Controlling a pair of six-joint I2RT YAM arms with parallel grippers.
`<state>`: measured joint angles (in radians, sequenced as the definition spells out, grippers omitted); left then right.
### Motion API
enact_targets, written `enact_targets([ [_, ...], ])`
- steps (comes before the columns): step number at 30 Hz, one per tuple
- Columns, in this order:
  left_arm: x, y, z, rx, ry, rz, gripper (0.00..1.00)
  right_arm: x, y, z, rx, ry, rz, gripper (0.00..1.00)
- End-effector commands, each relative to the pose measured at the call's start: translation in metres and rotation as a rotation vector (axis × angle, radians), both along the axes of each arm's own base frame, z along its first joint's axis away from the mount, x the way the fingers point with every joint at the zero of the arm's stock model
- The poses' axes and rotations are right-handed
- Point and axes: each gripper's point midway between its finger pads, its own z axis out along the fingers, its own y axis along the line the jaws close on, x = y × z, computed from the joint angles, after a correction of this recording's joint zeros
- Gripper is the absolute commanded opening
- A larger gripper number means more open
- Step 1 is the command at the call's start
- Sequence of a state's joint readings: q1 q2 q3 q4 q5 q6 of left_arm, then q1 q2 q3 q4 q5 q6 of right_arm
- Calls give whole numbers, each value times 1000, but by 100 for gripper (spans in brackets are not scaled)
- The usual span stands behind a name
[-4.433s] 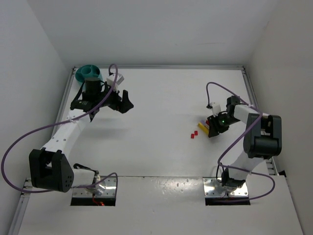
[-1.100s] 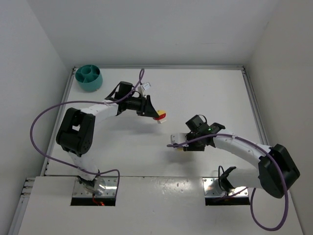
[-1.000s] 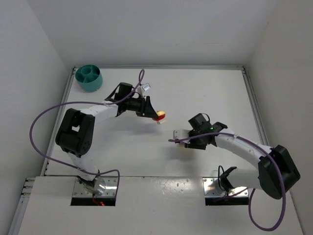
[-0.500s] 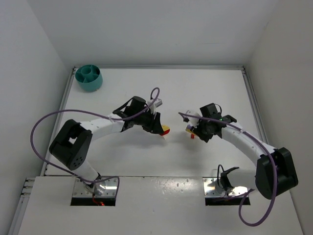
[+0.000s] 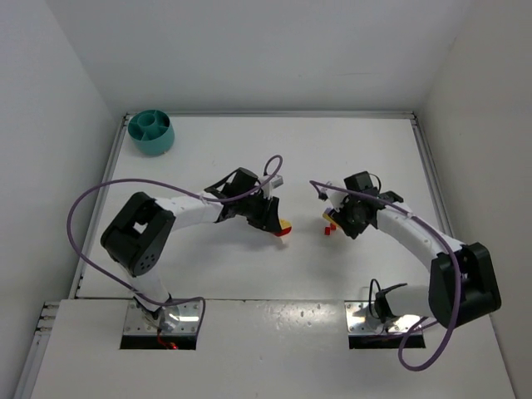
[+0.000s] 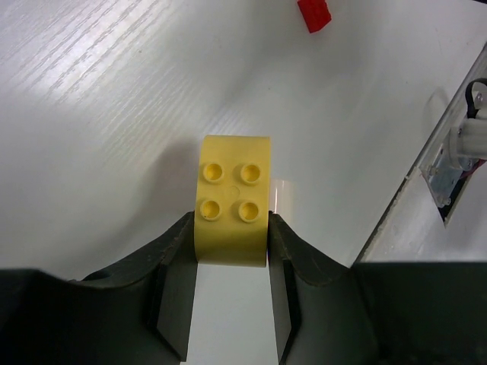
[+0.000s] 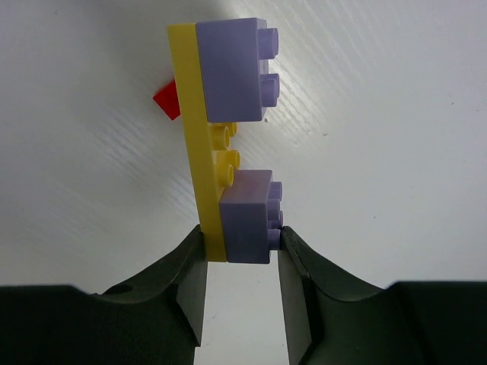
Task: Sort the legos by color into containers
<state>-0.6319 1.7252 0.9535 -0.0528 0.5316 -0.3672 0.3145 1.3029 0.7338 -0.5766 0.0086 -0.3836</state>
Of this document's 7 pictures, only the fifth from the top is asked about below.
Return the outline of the short yellow lego brick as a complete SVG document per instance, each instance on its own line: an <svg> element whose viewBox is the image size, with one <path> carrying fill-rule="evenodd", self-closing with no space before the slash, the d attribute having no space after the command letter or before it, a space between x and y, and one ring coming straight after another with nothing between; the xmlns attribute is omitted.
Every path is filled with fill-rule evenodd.
<svg viewBox="0 0 532 399"><path fill-rule="evenodd" d="M281 229L290 229L292 225L285 219L279 220L279 224L281 226Z"/></svg>

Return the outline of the red lego brick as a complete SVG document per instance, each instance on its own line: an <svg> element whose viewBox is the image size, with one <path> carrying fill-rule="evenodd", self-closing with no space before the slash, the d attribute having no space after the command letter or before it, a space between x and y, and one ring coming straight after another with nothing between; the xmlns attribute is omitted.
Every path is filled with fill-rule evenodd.
<svg viewBox="0 0 532 399"><path fill-rule="evenodd" d="M274 233L274 235L276 237L283 237L284 235L289 234L291 232L291 230L292 230L292 226L289 225L288 227L285 227L285 228L281 229L279 232Z"/></svg>

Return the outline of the long yellow lego brick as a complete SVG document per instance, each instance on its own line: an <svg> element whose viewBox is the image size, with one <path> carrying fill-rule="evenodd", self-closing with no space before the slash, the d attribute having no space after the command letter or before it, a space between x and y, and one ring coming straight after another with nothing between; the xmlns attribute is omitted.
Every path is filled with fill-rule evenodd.
<svg viewBox="0 0 532 399"><path fill-rule="evenodd" d="M326 214L325 212L323 212L323 218L325 220L327 220L331 224L336 224L337 223L337 221L335 219L335 211L331 212L330 214Z"/></svg>

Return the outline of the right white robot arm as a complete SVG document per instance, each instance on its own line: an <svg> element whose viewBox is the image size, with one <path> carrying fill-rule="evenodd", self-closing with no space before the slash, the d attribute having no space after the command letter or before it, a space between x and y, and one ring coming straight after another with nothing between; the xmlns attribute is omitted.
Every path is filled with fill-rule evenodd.
<svg viewBox="0 0 532 399"><path fill-rule="evenodd" d="M465 244L415 216L397 193L380 191L370 173L344 180L342 190L325 189L332 206L325 215L356 239L368 226L394 238L426 267L426 285L397 283L379 289L371 310L383 322L405 314L459 327L500 309L502 300L489 250Z"/></svg>

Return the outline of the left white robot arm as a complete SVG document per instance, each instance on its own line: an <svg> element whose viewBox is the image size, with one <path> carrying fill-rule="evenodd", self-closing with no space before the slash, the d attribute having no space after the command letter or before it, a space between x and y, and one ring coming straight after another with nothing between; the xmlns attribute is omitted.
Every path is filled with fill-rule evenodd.
<svg viewBox="0 0 532 399"><path fill-rule="evenodd" d="M133 194L101 236L101 246L126 272L146 321L165 332L181 321L180 306L164 287L157 262L170 234L197 224L216 224L242 216L252 227L281 237L291 224L278 216L279 198L272 191L280 175L257 176L238 168L195 197L156 199Z"/></svg>

